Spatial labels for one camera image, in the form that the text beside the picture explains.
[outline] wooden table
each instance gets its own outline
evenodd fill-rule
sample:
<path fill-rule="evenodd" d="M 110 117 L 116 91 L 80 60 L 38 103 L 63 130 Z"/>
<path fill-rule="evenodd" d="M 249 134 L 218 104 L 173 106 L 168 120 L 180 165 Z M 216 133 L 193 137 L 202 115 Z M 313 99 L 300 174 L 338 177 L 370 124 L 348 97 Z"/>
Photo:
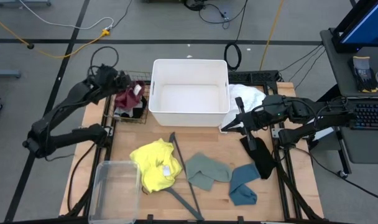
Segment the wooden table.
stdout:
<path fill-rule="evenodd" d="M 278 83 L 278 92 L 281 95 L 295 96 L 292 83 Z M 100 123 L 104 108 L 104 100 L 99 105 L 88 105 L 83 118 L 83 126 Z M 297 124 L 285 122 L 286 128 L 295 128 Z M 164 127 L 160 126 L 151 113 L 147 115 L 146 124 L 118 123 L 116 125 L 112 161 L 128 161 L 129 154 L 140 146 L 163 138 L 168 141 L 172 132 L 176 133 L 178 145 L 184 161 L 191 158 L 196 152 L 201 151 L 206 156 L 224 162 L 231 168 L 239 167 L 252 162 L 251 158 L 242 148 L 238 133 L 220 134 L 218 128 L 188 128 L 188 127 Z M 270 151 L 272 151 L 272 139 L 270 131 L 254 132 L 255 136 L 262 138 Z M 91 146 L 91 142 L 77 144 L 75 157 L 71 170 L 77 160 Z M 307 144 L 301 140 L 297 147 L 308 150 Z M 80 199 L 87 189 L 95 150 L 86 156 L 76 170 L 71 192 L 72 206 Z M 315 176 L 309 155 L 298 150 L 291 150 L 292 165 L 297 183 L 297 189 L 307 201 L 315 213 L 323 216 L 321 203 L 316 187 Z M 174 156 L 179 160 L 177 150 Z M 67 190 L 63 198 L 60 214 L 67 213 Z M 282 203 L 280 200 L 279 185 L 276 170 L 267 180 L 257 179 L 246 184 L 258 196 L 256 205 L 242 205 L 235 207 L 229 198 L 228 183 L 214 182 L 210 192 L 193 187 L 205 220 L 237 220 L 237 216 L 243 216 L 244 220 L 284 220 Z M 193 207 L 193 197 L 186 181 L 185 173 L 177 177 L 173 188 Z M 290 216 L 295 217 L 291 194 L 286 188 Z M 150 195 L 141 193 L 139 219 L 146 219 L 148 214 L 153 214 L 155 220 L 192 220 L 193 216 L 173 196 L 167 192 L 154 192 Z"/>

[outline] floor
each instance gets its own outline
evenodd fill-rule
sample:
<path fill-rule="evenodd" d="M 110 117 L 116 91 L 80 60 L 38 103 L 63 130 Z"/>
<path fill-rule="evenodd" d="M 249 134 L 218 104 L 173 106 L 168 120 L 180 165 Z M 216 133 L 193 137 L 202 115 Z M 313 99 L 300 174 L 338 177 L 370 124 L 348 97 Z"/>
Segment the floor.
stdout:
<path fill-rule="evenodd" d="M 236 15 L 244 4 L 244 0 L 210 2 L 218 5 L 228 17 Z M 252 41 L 241 42 L 243 60 L 239 71 L 259 69 L 279 2 L 249 1 L 239 40 Z M 128 0 L 58 0 L 52 1 L 52 7 L 43 4 L 30 6 L 51 22 L 76 24 L 79 20 L 82 26 L 90 26 L 104 16 L 117 20 L 128 3 Z M 351 7 L 350 0 L 286 0 L 262 69 L 282 69 L 314 49 L 320 41 L 319 31 L 336 26 Z M 220 19 L 211 8 L 202 15 L 209 20 Z M 72 47 L 77 49 L 86 41 L 97 38 L 101 29 L 109 25 L 104 21 L 94 29 L 74 32 L 71 28 L 44 24 L 19 4 L 0 8 L 0 20 L 20 36 L 35 42 L 36 49 L 54 55 L 63 55 Z M 128 15 L 105 41 L 115 40 L 113 47 L 120 56 L 118 69 L 150 72 L 153 61 L 158 58 L 222 59 L 227 42 L 224 40 L 236 38 L 239 23 L 240 20 L 236 19 L 229 29 L 224 30 L 220 24 L 203 22 L 197 12 L 189 11 L 178 1 L 153 0 L 147 4 L 133 0 Z M 22 73 L 20 79 L 0 78 L 0 97 L 4 103 L 0 112 L 0 222 L 6 217 L 27 160 L 28 152 L 21 144 L 31 124 L 42 117 L 47 105 L 50 107 L 61 102 L 69 89 L 86 77 L 91 54 L 105 41 L 84 48 L 70 59 L 60 60 L 28 50 L 0 27 L 0 69 L 19 69 Z M 237 59 L 233 50 L 229 50 L 228 55 L 234 64 Z M 95 58 L 94 64 L 111 64 L 115 57 L 104 51 Z M 316 57 L 292 79 L 295 85 Z M 282 72 L 283 78 L 289 80 L 301 65 L 298 63 Z M 297 88 L 297 95 L 317 100 L 334 84 L 330 64 L 323 54 Z M 51 95 L 52 89 L 59 85 L 57 95 L 56 91 Z M 83 110 L 77 110 L 52 134 L 67 133 L 79 127 L 82 117 Z M 332 139 L 327 148 L 334 149 L 335 144 Z M 54 155 L 69 154 L 74 148 L 66 147 Z M 337 152 L 325 149 L 319 147 L 313 153 L 329 168 L 340 170 Z M 14 220 L 57 217 L 70 166 L 71 158 L 54 162 L 35 160 Z M 354 174 L 349 179 L 378 194 L 378 165 L 351 166 Z M 315 166 L 315 175 L 326 218 L 339 222 L 378 223 L 378 200 L 318 166 Z"/>

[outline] teal cloth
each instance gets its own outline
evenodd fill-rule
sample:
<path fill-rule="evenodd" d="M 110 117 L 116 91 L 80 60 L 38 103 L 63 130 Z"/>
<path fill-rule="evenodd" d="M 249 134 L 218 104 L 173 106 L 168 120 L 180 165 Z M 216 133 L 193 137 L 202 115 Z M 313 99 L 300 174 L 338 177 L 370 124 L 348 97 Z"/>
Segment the teal cloth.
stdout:
<path fill-rule="evenodd" d="M 233 170 L 229 196 L 234 205 L 255 205 L 257 194 L 244 185 L 260 177 L 254 164 L 248 164 Z"/>
<path fill-rule="evenodd" d="M 203 190 L 211 190 L 214 180 L 229 182 L 232 178 L 232 170 L 228 165 L 200 152 L 186 161 L 186 168 L 188 181 Z"/>

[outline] black desk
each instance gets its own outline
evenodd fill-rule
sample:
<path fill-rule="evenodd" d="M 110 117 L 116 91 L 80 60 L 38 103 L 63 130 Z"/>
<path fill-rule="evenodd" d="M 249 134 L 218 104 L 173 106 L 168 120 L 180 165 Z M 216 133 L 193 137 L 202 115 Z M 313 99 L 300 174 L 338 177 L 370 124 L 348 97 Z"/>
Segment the black desk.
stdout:
<path fill-rule="evenodd" d="M 354 54 L 338 54 L 334 49 L 331 41 L 332 35 L 329 30 L 321 31 L 320 35 L 337 81 L 337 85 L 332 87 L 320 100 L 326 101 L 339 95 L 347 96 L 348 98 L 378 98 L 378 92 L 358 92 L 352 71 L 348 65 L 348 60 L 351 59 Z M 356 55 L 370 56 L 371 68 L 375 72 L 378 71 L 378 47 L 364 47 Z M 341 161 L 343 162 L 344 171 L 351 173 L 345 151 L 348 153 L 349 159 L 353 163 L 378 164 L 378 131 L 360 131 L 341 128 L 340 133 L 341 134 L 338 134 L 338 136 L 339 138 L 342 136 L 344 145 L 341 145 L 339 153 Z"/>

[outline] computer monitor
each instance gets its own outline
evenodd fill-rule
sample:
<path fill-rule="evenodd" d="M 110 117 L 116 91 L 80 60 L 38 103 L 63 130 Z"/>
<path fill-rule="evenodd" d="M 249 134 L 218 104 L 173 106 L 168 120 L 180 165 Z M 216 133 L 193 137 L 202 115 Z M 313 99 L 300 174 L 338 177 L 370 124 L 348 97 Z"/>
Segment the computer monitor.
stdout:
<path fill-rule="evenodd" d="M 337 52 L 378 47 L 378 0 L 360 0 L 333 30 Z"/>

